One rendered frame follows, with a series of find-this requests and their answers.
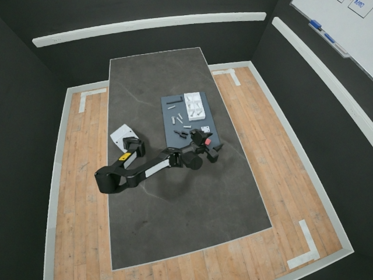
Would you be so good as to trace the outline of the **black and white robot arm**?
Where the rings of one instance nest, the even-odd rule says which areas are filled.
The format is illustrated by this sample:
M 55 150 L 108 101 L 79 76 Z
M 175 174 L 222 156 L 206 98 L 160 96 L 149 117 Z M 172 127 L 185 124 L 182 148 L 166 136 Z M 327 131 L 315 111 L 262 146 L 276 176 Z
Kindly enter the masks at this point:
M 191 143 L 196 145 L 196 149 L 206 147 L 207 134 L 195 129 L 191 131 L 191 135 L 193 136 Z M 198 170 L 203 164 L 202 158 L 195 154 L 191 147 L 187 145 L 183 148 L 168 147 L 161 151 L 155 159 L 135 169 L 127 170 L 137 157 L 143 157 L 146 154 L 145 143 L 139 138 L 134 138 L 134 136 L 123 138 L 123 146 L 128 151 L 111 166 L 103 166 L 95 172 L 94 176 L 101 193 L 116 194 L 127 188 L 137 187 L 140 182 L 163 168 L 183 168 L 183 165 L 185 165 L 192 170 Z M 126 178 L 126 183 L 123 185 L 119 185 L 121 176 Z

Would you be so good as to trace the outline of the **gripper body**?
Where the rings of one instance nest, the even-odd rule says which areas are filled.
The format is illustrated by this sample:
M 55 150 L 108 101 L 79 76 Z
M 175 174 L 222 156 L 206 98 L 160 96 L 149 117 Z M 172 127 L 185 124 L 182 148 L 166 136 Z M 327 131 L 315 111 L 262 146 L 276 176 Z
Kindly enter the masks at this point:
M 196 149 L 195 148 L 195 144 L 194 143 L 190 143 L 189 146 L 191 147 L 192 151 L 195 153 L 195 154 L 204 154 L 204 151 L 207 153 L 207 159 L 211 162 L 211 163 L 216 163 L 217 162 L 217 159 L 219 157 L 219 154 L 215 151 L 215 149 L 209 149 L 207 146 L 204 147 L 204 148 L 201 148 L 201 149 Z

